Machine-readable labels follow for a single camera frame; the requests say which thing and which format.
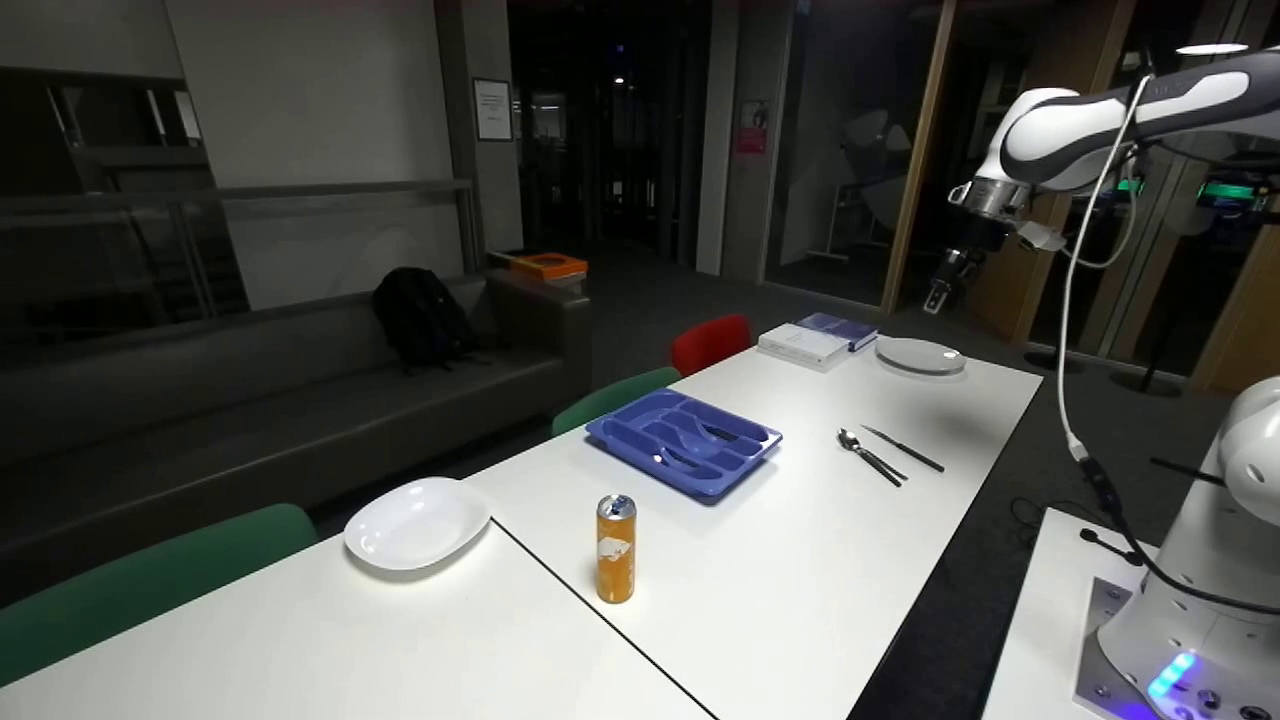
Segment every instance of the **red chair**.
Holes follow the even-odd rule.
[[[691,377],[701,367],[721,364],[725,356],[751,350],[751,339],[758,336],[749,315],[740,313],[717,315],[717,320],[691,324],[671,339],[671,364],[680,367],[680,377]]]

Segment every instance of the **white table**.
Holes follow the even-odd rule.
[[[920,595],[1039,377],[967,359],[909,377],[872,351],[813,374],[740,351],[675,385],[783,432],[721,509],[701,509],[567,432],[467,482],[580,595],[592,592],[597,500],[642,500],[642,584],[602,604],[721,716],[845,716]],[[947,473],[869,442],[913,482],[891,488],[837,448],[877,424]]]
[[[3,720],[701,720],[502,527],[421,584],[338,539],[0,688]]]
[[[1133,592],[1144,581],[1144,568],[1133,568],[1115,553],[1081,539],[1081,527],[1094,527],[1113,550],[1126,550],[1122,532],[1084,524],[1056,509],[1043,513],[1026,592],[1016,601],[1001,668],[987,693],[987,720],[1104,716],[1094,706],[1076,700],[1094,581],[1110,581]]]

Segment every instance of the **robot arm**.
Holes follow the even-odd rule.
[[[1081,192],[1096,182],[1126,113],[1127,92],[1081,101],[1071,88],[1034,88],[1001,119],[987,162],[947,199],[1020,227],[1034,192]],[[1192,134],[1280,142],[1280,48],[1153,78],[1127,142]]]

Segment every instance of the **blue tray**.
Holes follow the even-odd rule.
[[[649,392],[592,422],[590,442],[701,506],[721,506],[783,438],[680,392]]]

